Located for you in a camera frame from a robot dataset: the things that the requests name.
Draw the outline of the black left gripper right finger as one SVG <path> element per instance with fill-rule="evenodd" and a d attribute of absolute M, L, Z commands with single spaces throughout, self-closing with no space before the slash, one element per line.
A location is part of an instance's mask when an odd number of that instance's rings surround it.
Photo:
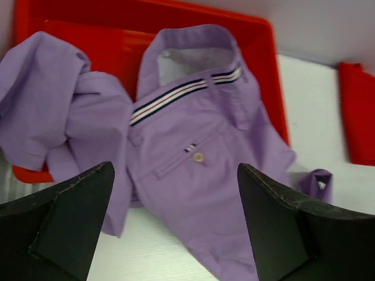
<path fill-rule="evenodd" d="M 238 186 L 260 280 L 373 280 L 374 216 L 321 202 L 248 164 Z"/>

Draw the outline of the purple trousers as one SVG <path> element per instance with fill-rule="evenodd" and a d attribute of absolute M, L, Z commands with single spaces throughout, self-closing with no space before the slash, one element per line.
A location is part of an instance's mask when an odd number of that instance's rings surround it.
<path fill-rule="evenodd" d="M 219 280 L 257 280 L 237 167 L 289 184 L 295 152 L 272 125 L 234 36 L 218 25 L 161 30 L 136 99 L 77 47 L 37 32 L 1 60 L 1 149 L 55 182 L 115 170 L 102 230 L 120 237 L 147 208 Z"/>

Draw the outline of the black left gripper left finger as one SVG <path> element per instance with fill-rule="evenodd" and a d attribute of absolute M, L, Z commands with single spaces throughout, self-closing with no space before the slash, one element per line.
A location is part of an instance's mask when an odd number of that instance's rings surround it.
<path fill-rule="evenodd" d="M 104 162 L 1 204 L 1 280 L 86 280 L 114 176 Z"/>

